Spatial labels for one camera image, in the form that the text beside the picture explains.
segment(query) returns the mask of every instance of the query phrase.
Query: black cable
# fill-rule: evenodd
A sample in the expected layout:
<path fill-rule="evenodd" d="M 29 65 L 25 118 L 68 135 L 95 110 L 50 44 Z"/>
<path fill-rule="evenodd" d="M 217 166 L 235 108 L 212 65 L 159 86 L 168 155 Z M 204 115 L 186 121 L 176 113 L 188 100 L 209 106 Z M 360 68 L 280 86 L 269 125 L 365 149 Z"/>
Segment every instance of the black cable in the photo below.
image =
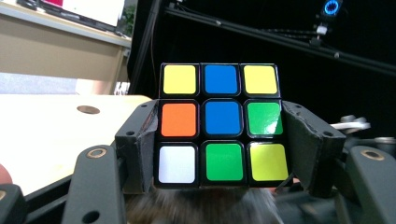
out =
<path fill-rule="evenodd" d="M 151 38 L 150 38 L 150 54 L 151 54 L 151 63 L 152 63 L 152 73 L 154 75 L 154 90 L 158 90 L 157 89 L 157 75 L 155 73 L 155 61 L 154 61 L 154 50 L 153 50 L 153 39 L 154 39 L 154 31 L 155 31 L 155 23 L 154 22 L 152 24 L 151 27 Z"/>

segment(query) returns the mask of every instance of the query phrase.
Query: wooden desk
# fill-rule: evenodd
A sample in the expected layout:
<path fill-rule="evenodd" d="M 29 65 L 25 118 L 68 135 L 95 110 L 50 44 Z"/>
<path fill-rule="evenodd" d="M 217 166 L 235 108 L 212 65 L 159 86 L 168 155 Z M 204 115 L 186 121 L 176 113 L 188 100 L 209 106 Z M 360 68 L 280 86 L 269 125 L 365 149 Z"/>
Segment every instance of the wooden desk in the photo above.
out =
<path fill-rule="evenodd" d="M 110 94 L 127 76 L 131 41 L 0 1 L 0 73 L 96 80 L 95 93 Z"/>
<path fill-rule="evenodd" d="M 146 96 L 0 95 L 0 163 L 24 195 L 71 175 L 78 154 L 110 145 Z M 99 114 L 77 110 L 90 105 Z"/>

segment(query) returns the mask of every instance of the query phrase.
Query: mounting hole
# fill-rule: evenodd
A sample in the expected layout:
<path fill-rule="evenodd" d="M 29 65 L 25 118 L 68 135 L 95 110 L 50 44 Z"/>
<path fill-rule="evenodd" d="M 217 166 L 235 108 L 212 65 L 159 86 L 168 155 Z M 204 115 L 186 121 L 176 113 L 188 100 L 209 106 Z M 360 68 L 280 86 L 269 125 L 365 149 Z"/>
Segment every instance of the mounting hole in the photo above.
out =
<path fill-rule="evenodd" d="M 334 134 L 332 134 L 330 132 L 323 132 L 323 134 L 326 135 L 326 136 L 330 136 L 330 137 L 332 137 L 334 135 Z"/>
<path fill-rule="evenodd" d="M 99 114 L 100 110 L 90 105 L 79 105 L 77 110 L 84 114 Z"/>
<path fill-rule="evenodd" d="M 82 218 L 82 222 L 83 223 L 93 223 L 97 219 L 99 219 L 99 216 L 100 216 L 100 214 L 97 211 L 89 212 L 89 213 L 85 214 L 85 216 Z"/>
<path fill-rule="evenodd" d="M 89 151 L 87 153 L 87 157 L 90 159 L 98 159 L 98 158 L 105 156 L 106 153 L 107 153 L 107 150 L 105 150 L 104 148 L 96 148 L 96 149 Z"/>
<path fill-rule="evenodd" d="M 375 160 L 375 161 L 382 161 L 385 157 L 378 152 L 374 152 L 372 150 L 366 149 L 361 151 L 361 155 L 367 157 L 368 159 Z"/>

